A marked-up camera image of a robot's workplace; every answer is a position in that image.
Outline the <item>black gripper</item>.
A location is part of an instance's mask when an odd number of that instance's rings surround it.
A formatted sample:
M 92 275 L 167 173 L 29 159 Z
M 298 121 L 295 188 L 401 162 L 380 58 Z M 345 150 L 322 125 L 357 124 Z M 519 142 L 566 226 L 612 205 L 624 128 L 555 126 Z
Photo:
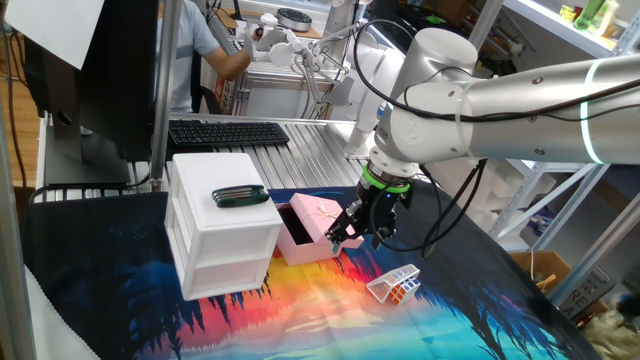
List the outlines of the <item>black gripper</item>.
M 394 185 L 385 192 L 382 191 L 383 186 L 378 187 L 370 183 L 364 175 L 360 177 L 356 186 L 359 200 L 344 207 L 325 231 L 325 237 L 331 243 L 333 253 L 339 252 L 345 240 L 355 239 L 357 233 L 373 234 L 374 249 L 396 249 L 396 246 L 389 243 L 396 234 L 395 206 L 398 201 L 404 205 L 410 203 L 407 192 L 411 192 L 411 185 L 406 179 L 396 179 Z M 375 231 L 370 226 L 370 219 L 373 219 Z M 357 233 L 348 230 L 354 224 Z

